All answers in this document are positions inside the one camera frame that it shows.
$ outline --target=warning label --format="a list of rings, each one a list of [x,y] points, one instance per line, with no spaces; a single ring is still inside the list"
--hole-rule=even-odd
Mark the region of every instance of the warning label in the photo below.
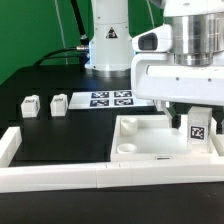
[[[110,30],[109,30],[109,32],[108,32],[106,38],[107,38],[107,39],[118,38],[118,37],[117,37],[117,34],[116,34],[116,32],[114,31],[114,28],[113,28],[113,27],[110,28]]]

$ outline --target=black table surface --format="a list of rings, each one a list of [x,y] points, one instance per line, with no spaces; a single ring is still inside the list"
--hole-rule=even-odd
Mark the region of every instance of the black table surface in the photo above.
[[[117,115],[154,107],[68,110],[52,118],[54,95],[130,89],[130,78],[96,78],[78,65],[26,67],[0,86],[0,137],[20,126],[23,142],[10,166],[110,161]],[[35,119],[23,119],[25,96],[38,95]],[[1,223],[224,223],[224,184],[193,183],[0,194]]]

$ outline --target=white platform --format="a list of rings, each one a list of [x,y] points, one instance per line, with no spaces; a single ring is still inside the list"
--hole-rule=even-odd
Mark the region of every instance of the white platform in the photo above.
[[[211,130],[210,153],[202,154],[186,151],[183,137],[186,136],[183,131],[185,128],[180,129],[179,133],[173,129],[164,130],[168,129],[168,120],[165,116],[140,116],[137,118],[139,120],[139,133],[136,134],[136,136],[139,135],[138,140],[134,141],[136,136],[129,140],[137,144],[141,153],[130,154],[129,161],[124,161],[127,158],[115,158],[118,156],[114,151],[117,143],[124,141],[124,136],[119,136],[117,123],[112,156],[121,161],[7,167],[12,159],[12,154],[9,154],[10,157],[0,157],[2,167],[0,168],[0,193],[224,181],[224,136],[216,135],[214,120]],[[147,129],[151,128],[157,129],[158,132],[148,132]],[[142,139],[142,148],[140,147],[141,132],[146,134],[146,138]],[[154,137],[161,135],[161,138],[158,141],[156,138],[150,137],[149,134]],[[21,140],[19,128],[9,129],[0,140],[2,155],[10,153],[9,145],[12,145],[13,153],[15,153]]]
[[[138,130],[133,135],[124,135],[121,131],[121,121],[135,118],[138,121]],[[209,153],[198,153],[187,148],[187,116],[182,116],[179,130],[169,128],[169,119],[166,116],[118,116],[114,131],[111,150],[111,161],[148,161],[159,159],[192,159],[217,158],[219,154],[213,144],[218,136],[210,140]],[[216,122],[213,120],[215,133]],[[124,144],[134,145],[136,152],[130,153],[128,145],[126,152],[119,153],[118,147]]]

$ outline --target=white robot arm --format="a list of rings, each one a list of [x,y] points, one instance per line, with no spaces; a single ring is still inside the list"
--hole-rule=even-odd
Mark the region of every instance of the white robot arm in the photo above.
[[[138,98],[224,105],[224,2],[150,0],[164,25],[132,45],[132,89]]]

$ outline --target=white cube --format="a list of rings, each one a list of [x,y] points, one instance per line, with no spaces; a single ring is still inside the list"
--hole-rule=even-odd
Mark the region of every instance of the white cube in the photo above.
[[[40,110],[39,96],[27,96],[21,104],[23,118],[36,117]]]
[[[55,95],[51,101],[51,116],[65,116],[68,109],[68,98],[65,94]]]
[[[192,107],[188,112],[188,149],[209,153],[212,108]]]

